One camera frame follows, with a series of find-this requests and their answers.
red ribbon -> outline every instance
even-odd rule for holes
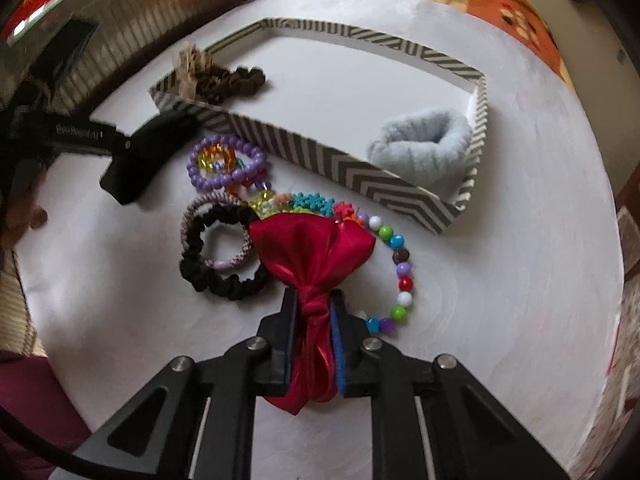
[[[329,291],[366,262],[376,239],[356,222],[282,213],[253,222],[249,231],[261,262],[298,290],[295,362],[289,392],[267,399],[297,415],[308,400],[335,397]]]

maroon clothing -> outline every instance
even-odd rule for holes
[[[69,452],[91,434],[44,357],[0,363],[0,405],[30,430]],[[0,478],[46,480],[53,469],[0,431]]]

white bead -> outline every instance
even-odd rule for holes
[[[369,229],[372,231],[377,231],[382,227],[382,218],[379,216],[372,216],[369,218]]]
[[[410,292],[407,292],[407,291],[402,291],[400,294],[398,294],[398,298],[396,299],[396,301],[398,302],[398,305],[404,306],[404,307],[411,306],[413,300],[414,300],[414,297],[411,295]]]

light blue fuzzy scrunchie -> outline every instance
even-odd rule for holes
[[[367,158],[416,186],[427,187],[462,168],[471,126],[456,110],[427,108],[388,120]]]

colorful bead bracelet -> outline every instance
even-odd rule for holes
[[[236,153],[252,158],[245,164]],[[247,189],[271,189],[267,177],[267,156],[259,146],[236,136],[213,134],[196,144],[187,163],[191,184],[199,192],[225,188],[234,192],[239,184]]]
[[[398,276],[398,297],[396,305],[391,308],[389,317],[379,319],[377,317],[367,317],[364,311],[356,313],[357,316],[365,319],[371,334],[383,332],[391,334],[396,330],[396,324],[403,322],[407,318],[407,309],[412,305],[414,298],[411,294],[414,288],[414,280],[411,279],[411,263],[409,263],[409,251],[404,247],[404,237],[394,233],[394,230],[385,225],[379,216],[369,217],[365,212],[356,211],[350,203],[338,202],[334,199],[325,199],[320,194],[305,195],[303,193],[275,194],[268,191],[260,194],[260,197],[249,206],[258,214],[260,218],[268,218],[277,213],[310,213],[318,214],[329,218],[335,218],[337,222],[354,221],[369,228],[378,237],[394,250],[392,260],[396,265],[396,275]]]
[[[365,212],[358,211],[356,218],[362,225],[378,234],[378,237],[394,250],[392,260],[396,265],[396,275],[398,276],[398,297],[396,305],[391,308],[389,317],[379,319],[377,317],[367,317],[364,311],[359,311],[356,315],[363,317],[367,323],[367,328],[371,334],[383,332],[393,333],[396,330],[396,323],[403,322],[407,317],[407,309],[412,306],[414,297],[411,292],[414,289],[414,280],[411,278],[411,263],[409,263],[409,251],[404,247],[404,237],[395,234],[391,226],[383,223],[379,216],[369,217]]]

